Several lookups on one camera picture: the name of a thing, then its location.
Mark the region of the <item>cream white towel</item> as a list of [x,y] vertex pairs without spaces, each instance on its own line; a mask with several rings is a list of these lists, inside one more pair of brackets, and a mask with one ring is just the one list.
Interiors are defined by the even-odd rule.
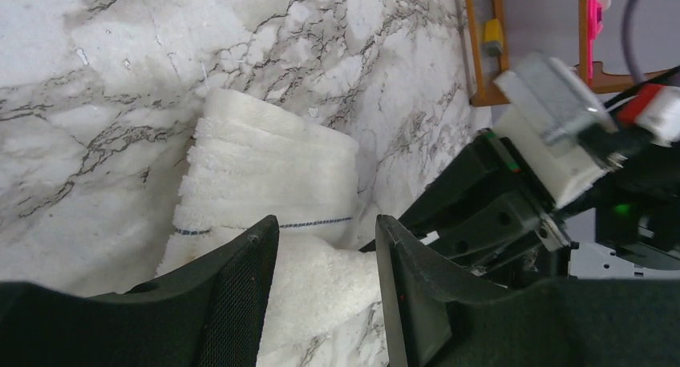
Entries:
[[273,215],[280,239],[261,355],[378,301],[375,257],[348,249],[362,212],[353,138],[227,89],[209,91],[194,137],[158,275]]

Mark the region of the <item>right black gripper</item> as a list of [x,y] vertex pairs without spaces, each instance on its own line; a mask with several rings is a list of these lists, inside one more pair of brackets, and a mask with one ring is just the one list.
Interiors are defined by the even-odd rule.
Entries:
[[595,145],[610,171],[564,207],[507,137],[477,135],[399,217],[467,272],[510,288],[549,277],[679,278],[679,145]]

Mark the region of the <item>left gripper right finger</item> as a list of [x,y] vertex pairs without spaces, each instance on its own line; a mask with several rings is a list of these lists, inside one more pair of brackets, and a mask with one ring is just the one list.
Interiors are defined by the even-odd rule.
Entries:
[[676,366],[676,280],[547,278],[513,291],[376,220],[392,366]]

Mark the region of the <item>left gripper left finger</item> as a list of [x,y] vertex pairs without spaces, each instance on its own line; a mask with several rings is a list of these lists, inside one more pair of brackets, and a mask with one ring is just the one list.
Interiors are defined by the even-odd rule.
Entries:
[[277,259],[267,216],[227,244],[125,293],[1,285],[4,366],[254,366]]

